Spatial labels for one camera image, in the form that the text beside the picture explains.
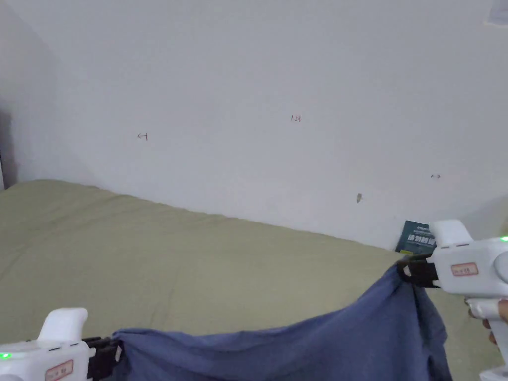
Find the green bedsheet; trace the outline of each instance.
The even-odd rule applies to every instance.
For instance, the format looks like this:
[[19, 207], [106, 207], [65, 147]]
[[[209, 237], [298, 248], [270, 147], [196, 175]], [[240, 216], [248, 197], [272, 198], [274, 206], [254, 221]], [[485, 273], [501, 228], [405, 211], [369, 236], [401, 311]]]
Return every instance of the green bedsheet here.
[[[0, 340], [81, 306], [84, 335], [210, 334], [294, 323], [353, 302], [399, 254], [325, 235], [41, 180], [0, 193]], [[463, 298], [431, 290], [456, 379], [501, 364]]]

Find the blue cloth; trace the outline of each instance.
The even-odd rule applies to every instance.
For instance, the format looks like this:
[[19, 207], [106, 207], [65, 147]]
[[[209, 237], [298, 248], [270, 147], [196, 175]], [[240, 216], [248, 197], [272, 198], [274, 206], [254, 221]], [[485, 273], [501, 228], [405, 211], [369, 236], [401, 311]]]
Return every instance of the blue cloth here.
[[445, 327], [423, 289], [390, 268], [355, 303], [284, 328], [210, 336], [117, 331], [128, 381], [451, 380]]

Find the sticker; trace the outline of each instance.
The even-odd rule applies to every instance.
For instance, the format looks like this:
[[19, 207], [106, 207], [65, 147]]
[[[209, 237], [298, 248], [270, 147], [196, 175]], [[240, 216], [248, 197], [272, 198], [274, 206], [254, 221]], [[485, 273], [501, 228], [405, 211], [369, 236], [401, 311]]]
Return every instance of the sticker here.
[[474, 262], [452, 265], [452, 274], [453, 276], [478, 275], [478, 267]]
[[73, 370], [74, 370], [74, 361], [73, 360], [65, 361], [63, 364], [48, 369], [46, 371], [45, 381], [57, 381], [72, 374]]

